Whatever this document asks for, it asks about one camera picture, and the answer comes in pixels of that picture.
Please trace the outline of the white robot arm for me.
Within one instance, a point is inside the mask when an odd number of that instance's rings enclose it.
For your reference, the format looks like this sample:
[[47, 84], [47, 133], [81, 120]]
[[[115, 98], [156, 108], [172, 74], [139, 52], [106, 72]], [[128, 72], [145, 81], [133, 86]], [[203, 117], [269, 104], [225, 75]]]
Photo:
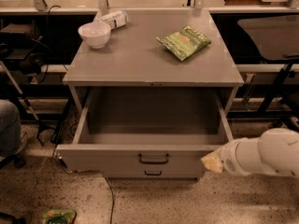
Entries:
[[235, 139], [205, 155], [201, 162], [218, 174], [299, 178], [299, 133], [275, 128], [260, 137]]

